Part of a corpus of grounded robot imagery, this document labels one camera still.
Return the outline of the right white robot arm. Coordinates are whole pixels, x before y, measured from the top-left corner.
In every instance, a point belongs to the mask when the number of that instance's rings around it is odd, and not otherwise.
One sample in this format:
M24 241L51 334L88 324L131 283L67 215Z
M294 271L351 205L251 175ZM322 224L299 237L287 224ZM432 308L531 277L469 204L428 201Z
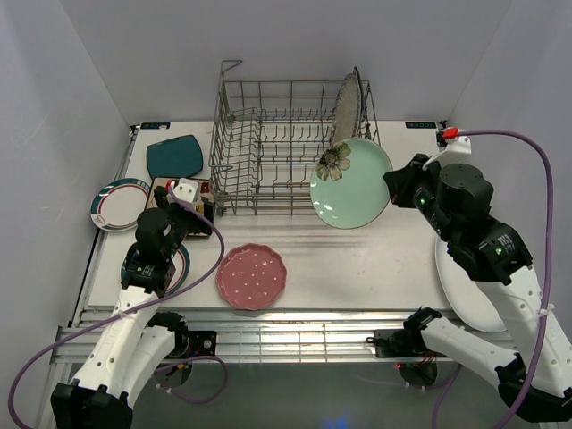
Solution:
M515 349L484 341L429 307L405 320L393 345L454 359L529 423L570 420L571 343L554 314L541 308L545 292L524 241L491 216L491 183L472 165L440 166L423 154L383 178L391 202L417 209L446 243L448 255L496 309Z

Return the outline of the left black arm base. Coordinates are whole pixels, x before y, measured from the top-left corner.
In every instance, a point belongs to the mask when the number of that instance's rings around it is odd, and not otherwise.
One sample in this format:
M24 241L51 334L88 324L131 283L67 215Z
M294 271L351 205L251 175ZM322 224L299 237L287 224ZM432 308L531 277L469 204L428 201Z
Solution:
M190 330L186 319L174 312L156 313L147 323L147 327L154 326L162 326L174 334L174 348L168 359L215 355L216 331Z

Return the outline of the speckled beige round plate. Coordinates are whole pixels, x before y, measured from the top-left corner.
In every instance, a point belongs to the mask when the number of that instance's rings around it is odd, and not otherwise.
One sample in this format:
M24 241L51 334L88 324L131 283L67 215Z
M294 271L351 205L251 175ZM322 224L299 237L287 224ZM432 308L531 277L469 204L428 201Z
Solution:
M341 83L332 112L333 145L358 134L362 112L362 91L356 73L347 74Z

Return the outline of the mint green flower plate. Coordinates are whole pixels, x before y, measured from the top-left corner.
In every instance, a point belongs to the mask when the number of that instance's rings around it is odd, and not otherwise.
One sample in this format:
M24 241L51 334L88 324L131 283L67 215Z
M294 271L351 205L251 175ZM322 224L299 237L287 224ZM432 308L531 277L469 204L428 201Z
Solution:
M367 139L345 139L331 145L313 170L312 207L327 225L342 230L374 221L390 202L384 175L392 171L386 152Z

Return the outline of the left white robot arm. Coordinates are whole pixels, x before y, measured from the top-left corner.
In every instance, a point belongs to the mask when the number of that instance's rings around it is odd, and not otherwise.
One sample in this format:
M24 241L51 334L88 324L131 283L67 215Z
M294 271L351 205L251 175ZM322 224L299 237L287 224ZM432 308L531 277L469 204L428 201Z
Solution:
M156 190L155 206L139 215L112 321L71 381L51 395L56 427L130 427L137 398L161 361L188 350L181 316L159 307L182 242L212 224L195 209L199 191L190 179L168 181Z

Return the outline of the black square floral plate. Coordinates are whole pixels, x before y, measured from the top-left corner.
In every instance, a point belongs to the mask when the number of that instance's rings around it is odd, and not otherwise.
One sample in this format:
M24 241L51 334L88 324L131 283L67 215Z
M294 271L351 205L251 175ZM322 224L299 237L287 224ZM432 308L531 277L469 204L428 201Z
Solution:
M366 124L366 99L364 95L363 82L357 66L353 68L353 74L356 78L357 89L358 89L358 101L359 101L358 134L360 137L368 139L369 129L368 125Z

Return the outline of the pink dotted scalloped plate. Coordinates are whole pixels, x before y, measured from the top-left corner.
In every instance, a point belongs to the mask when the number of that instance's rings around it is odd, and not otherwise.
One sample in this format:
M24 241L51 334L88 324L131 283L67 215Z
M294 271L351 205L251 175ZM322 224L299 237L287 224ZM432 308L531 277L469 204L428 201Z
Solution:
M219 264L218 292L232 307L256 311L271 306L283 293L287 268L272 248L248 243L233 248Z

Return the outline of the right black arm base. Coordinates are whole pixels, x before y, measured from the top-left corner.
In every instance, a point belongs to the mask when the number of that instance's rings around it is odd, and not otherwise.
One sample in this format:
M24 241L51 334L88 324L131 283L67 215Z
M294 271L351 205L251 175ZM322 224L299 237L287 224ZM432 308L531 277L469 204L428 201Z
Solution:
M375 330L371 336L366 338L366 344L374 348L374 354L378 358L421 357L427 351L405 329Z

